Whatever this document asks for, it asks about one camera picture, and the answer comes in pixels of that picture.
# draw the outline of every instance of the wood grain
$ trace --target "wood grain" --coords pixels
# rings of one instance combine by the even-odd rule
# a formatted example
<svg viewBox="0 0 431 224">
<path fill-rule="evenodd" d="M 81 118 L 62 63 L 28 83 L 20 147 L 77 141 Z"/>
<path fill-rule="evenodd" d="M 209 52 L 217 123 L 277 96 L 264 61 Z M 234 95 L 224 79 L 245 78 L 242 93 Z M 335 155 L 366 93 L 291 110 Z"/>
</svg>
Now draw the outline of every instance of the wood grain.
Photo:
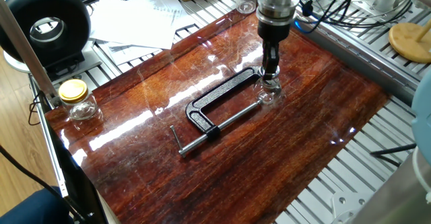
<svg viewBox="0 0 431 224">
<path fill-rule="evenodd" d="M 27 123 L 33 100 L 28 76 L 10 68 L 1 49 L 0 55 L 0 144 L 24 167 L 56 185 L 42 129 Z M 39 121 L 37 114 L 32 121 Z M 0 155 L 0 216 L 40 189 Z"/>
<path fill-rule="evenodd" d="M 292 30 L 280 44 L 281 101 L 183 159 L 169 126 L 183 143 L 196 139 L 186 105 L 261 64 L 257 23 L 233 11 L 98 88 L 103 118 L 46 114 L 122 223 L 270 223 L 387 101 L 379 86 Z M 255 100 L 250 86 L 208 116 L 220 123 Z"/>
</svg>

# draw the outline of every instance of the gold jar lid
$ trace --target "gold jar lid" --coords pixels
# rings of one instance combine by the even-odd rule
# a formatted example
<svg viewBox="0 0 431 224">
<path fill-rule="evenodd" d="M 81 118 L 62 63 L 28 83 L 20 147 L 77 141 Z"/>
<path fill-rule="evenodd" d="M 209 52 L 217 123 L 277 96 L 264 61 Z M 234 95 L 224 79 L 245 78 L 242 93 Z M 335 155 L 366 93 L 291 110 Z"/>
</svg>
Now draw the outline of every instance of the gold jar lid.
<svg viewBox="0 0 431 224">
<path fill-rule="evenodd" d="M 87 84 L 81 79 L 70 79 L 60 86 L 59 95 L 65 103 L 78 103 L 88 95 Z"/>
</svg>

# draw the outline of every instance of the cable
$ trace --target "cable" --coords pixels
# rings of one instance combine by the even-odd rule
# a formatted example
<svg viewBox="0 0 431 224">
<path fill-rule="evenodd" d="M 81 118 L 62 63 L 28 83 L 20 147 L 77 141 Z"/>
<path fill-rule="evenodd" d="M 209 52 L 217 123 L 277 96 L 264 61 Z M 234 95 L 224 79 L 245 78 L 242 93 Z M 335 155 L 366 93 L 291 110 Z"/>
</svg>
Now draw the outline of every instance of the cable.
<svg viewBox="0 0 431 224">
<path fill-rule="evenodd" d="M 319 9 L 320 9 L 321 11 L 324 11 L 325 9 L 322 7 L 322 5 L 319 3 L 319 1 L 318 1 L 318 0 L 315 0 L 315 1 L 317 2 L 318 6 L 319 6 Z M 392 11 L 395 11 L 395 10 L 397 10 L 398 8 L 400 8 L 400 7 L 404 4 L 404 2 L 406 2 L 406 1 L 408 1 L 408 0 L 402 1 L 402 2 L 400 2 L 400 4 L 398 4 L 395 8 L 393 8 L 393 9 L 391 9 L 391 10 L 388 10 L 388 11 L 386 11 L 386 12 L 384 12 L 384 13 L 380 13 L 380 14 L 378 14 L 378 15 L 371 15 L 371 16 L 351 16 L 351 15 L 347 15 L 346 17 L 348 17 L 348 18 L 353 18 L 353 19 L 370 19 L 370 18 L 374 18 L 374 17 L 384 16 L 384 15 L 386 15 L 386 14 L 388 14 L 388 13 L 391 13 Z"/>
<path fill-rule="evenodd" d="M 28 115 L 28 124 L 30 126 L 36 126 L 36 125 L 40 124 L 40 122 L 31 123 L 30 120 L 32 119 L 33 113 L 37 113 L 37 111 L 35 111 L 34 109 L 35 109 L 36 105 L 40 103 L 40 101 L 37 101 L 37 99 L 41 95 L 43 95 L 43 91 L 39 91 L 38 94 L 36 94 L 36 96 L 34 97 L 33 102 L 30 103 L 30 105 L 28 106 L 28 109 L 30 110 L 30 114 Z"/>
<path fill-rule="evenodd" d="M 378 159 L 381 159 L 381 160 L 384 160 L 384 161 L 386 161 L 386 162 L 388 162 L 388 163 L 390 163 L 390 164 L 392 164 L 392 165 L 394 165 L 395 167 L 399 167 L 399 166 L 401 166 L 401 164 L 400 163 L 398 163 L 398 162 L 396 162 L 396 161 L 393 161 L 392 159 L 389 159 L 389 158 L 387 158 L 387 157 L 385 157 L 385 156 L 376 156 L 376 158 L 378 158 Z"/>
<path fill-rule="evenodd" d="M 345 27 L 345 28 L 375 28 L 377 26 L 383 26 L 387 23 L 391 23 L 395 20 L 398 20 L 404 13 L 406 13 L 409 9 L 409 7 L 412 5 L 412 2 L 410 0 L 404 0 L 402 1 L 398 7 L 394 8 L 393 10 L 396 10 L 397 8 L 399 8 L 400 6 L 404 5 L 403 8 L 398 11 L 398 13 L 396 15 L 394 15 L 391 19 L 385 21 L 385 22 L 376 22 L 373 24 L 352 24 L 349 22 L 343 22 L 342 19 L 345 17 L 352 17 L 352 16 L 348 16 L 346 15 L 347 13 L 347 9 L 349 8 L 350 4 L 352 3 L 352 0 L 345 0 L 342 4 L 340 4 L 334 11 L 332 11 L 329 15 L 328 12 L 330 11 L 330 8 L 334 5 L 334 3 L 337 0 L 333 0 L 332 3 L 330 4 L 330 6 L 326 9 L 325 13 L 322 16 L 316 15 L 312 12 L 312 7 L 311 7 L 311 11 L 307 11 L 308 14 L 312 15 L 313 17 L 315 17 L 317 20 L 315 22 L 310 22 L 310 21 L 304 21 L 301 19 L 296 19 L 297 22 L 302 22 L 305 24 L 315 24 L 314 27 L 310 30 L 310 31 L 305 31 L 300 27 L 299 23 L 295 23 L 295 25 L 298 27 L 298 29 L 307 34 L 307 33 L 311 33 L 312 31 L 314 31 L 316 29 L 316 27 L 321 23 L 327 23 L 327 24 L 331 24 L 333 26 L 340 26 L 340 27 Z M 323 7 L 320 5 L 319 1 L 316 0 L 316 2 L 318 3 L 319 7 L 322 9 L 322 11 L 324 10 Z M 304 3 L 302 1 L 300 1 L 301 6 L 303 6 L 303 10 L 304 10 Z M 341 17 L 338 19 L 332 18 L 331 16 L 338 16 L 340 15 Z"/>
<path fill-rule="evenodd" d="M 370 153 L 371 156 L 376 157 L 378 155 L 383 155 L 383 154 L 390 154 L 390 153 L 398 153 L 400 151 L 407 151 L 410 149 L 414 149 L 416 147 L 416 144 L 409 144 L 406 146 L 401 146 L 401 147 L 394 147 L 391 149 L 386 149 L 386 150 L 381 150 L 381 151 L 373 151 Z"/>
<path fill-rule="evenodd" d="M 20 163 L 18 163 L 7 151 L 3 148 L 0 144 L 0 153 L 5 156 L 5 158 L 13 164 L 19 171 L 21 171 L 23 174 L 27 175 L 29 178 L 33 179 L 34 181 L 38 182 L 41 186 L 46 188 L 55 198 L 60 200 L 73 214 L 74 217 L 80 222 L 80 223 L 87 223 L 84 221 L 83 217 L 79 215 L 75 209 L 57 192 L 53 189 L 53 187 L 49 186 L 46 182 L 41 180 L 38 176 L 35 176 L 32 172 L 28 171 L 26 168 L 24 168 Z"/>
<path fill-rule="evenodd" d="M 413 3 L 411 1 L 408 1 L 404 5 L 403 9 L 401 9 L 390 20 L 387 20 L 385 22 L 376 22 L 376 23 L 373 23 L 373 24 L 352 24 L 352 23 L 347 23 L 347 22 L 332 21 L 331 18 L 329 18 L 329 21 L 325 20 L 325 21 L 322 21 L 322 22 L 324 22 L 326 24 L 331 24 L 331 25 L 334 25 L 334 26 L 341 26 L 341 27 L 346 27 L 346 28 L 375 28 L 377 26 L 383 26 L 383 25 L 385 25 L 387 23 L 391 23 L 391 22 L 393 22 L 395 20 L 398 20 L 404 13 L 406 13 L 409 10 L 409 8 L 410 8 L 410 6 L 412 4 Z M 317 17 L 314 14 L 313 14 L 313 17 L 315 17 L 317 20 L 319 20 L 319 17 Z M 302 23 L 305 23 L 305 24 L 316 24 L 317 23 L 317 22 L 304 21 L 304 20 L 301 20 L 301 19 L 298 19 L 298 18 L 296 18 L 296 21 L 302 22 Z"/>
<path fill-rule="evenodd" d="M 331 2 L 331 4 L 328 6 L 328 8 L 327 8 L 327 10 L 324 12 L 324 14 L 322 15 L 322 17 L 320 17 L 318 20 L 317 20 L 317 22 L 316 22 L 316 24 L 314 25 L 314 27 L 310 30 L 310 31 L 304 31 L 303 30 L 303 33 L 305 33 L 305 34 L 309 34 L 309 33 L 311 33 L 311 32 L 314 32 L 314 30 L 316 30 L 317 29 L 317 26 L 319 26 L 319 24 L 322 22 L 322 21 L 324 21 L 325 19 L 326 19 L 326 17 L 327 17 L 327 14 L 329 13 L 329 11 L 331 10 L 331 8 L 332 8 L 332 6 L 335 4 L 335 2 L 336 2 L 337 0 L 333 0 L 332 2 Z"/>
</svg>

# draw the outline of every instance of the white object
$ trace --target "white object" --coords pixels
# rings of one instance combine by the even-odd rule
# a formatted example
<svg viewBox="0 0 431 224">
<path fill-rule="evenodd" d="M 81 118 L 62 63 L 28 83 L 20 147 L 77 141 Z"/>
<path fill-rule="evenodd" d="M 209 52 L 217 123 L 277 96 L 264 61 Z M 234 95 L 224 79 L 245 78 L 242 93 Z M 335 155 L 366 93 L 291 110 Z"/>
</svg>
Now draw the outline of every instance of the white object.
<svg viewBox="0 0 431 224">
<path fill-rule="evenodd" d="M 5 57 L 6 63 L 15 70 L 18 70 L 22 73 L 31 73 L 25 63 L 19 62 L 13 57 L 11 57 L 5 50 L 3 51 L 3 56 Z"/>
<path fill-rule="evenodd" d="M 415 148 L 415 151 L 413 152 L 413 170 L 415 172 L 416 178 L 418 179 L 420 185 L 425 189 L 427 192 L 425 199 L 427 204 L 431 204 L 431 187 L 428 185 L 428 183 L 425 181 L 424 177 L 422 176 L 419 166 L 418 166 L 418 147 Z"/>
<path fill-rule="evenodd" d="M 117 66 L 159 50 L 157 48 L 149 48 L 144 46 L 121 46 L 120 44 L 116 47 L 109 47 L 110 44 L 111 42 L 98 42 L 98 45 L 101 47 L 101 49 L 109 55 L 110 59 Z"/>
<path fill-rule="evenodd" d="M 174 14 L 155 10 L 145 1 L 100 0 L 91 16 L 90 38 L 170 49 L 175 34 Z"/>
<path fill-rule="evenodd" d="M 142 1 L 152 5 L 153 9 L 164 10 L 170 13 L 176 12 L 172 23 L 172 27 L 175 30 L 189 28 L 195 25 L 191 16 L 184 10 L 178 0 L 131 0 L 132 3 L 142 3 Z"/>
</svg>

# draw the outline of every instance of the wooden disc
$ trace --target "wooden disc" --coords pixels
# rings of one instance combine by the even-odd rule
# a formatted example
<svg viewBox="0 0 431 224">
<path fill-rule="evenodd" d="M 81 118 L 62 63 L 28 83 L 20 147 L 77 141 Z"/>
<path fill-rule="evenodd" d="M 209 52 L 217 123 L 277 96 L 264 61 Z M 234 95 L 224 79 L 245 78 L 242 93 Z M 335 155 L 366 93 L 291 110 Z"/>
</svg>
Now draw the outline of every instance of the wooden disc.
<svg viewBox="0 0 431 224">
<path fill-rule="evenodd" d="M 417 63 L 431 63 L 431 32 L 416 42 L 423 27 L 413 23 L 400 23 L 389 30 L 389 42 L 403 57 Z"/>
</svg>

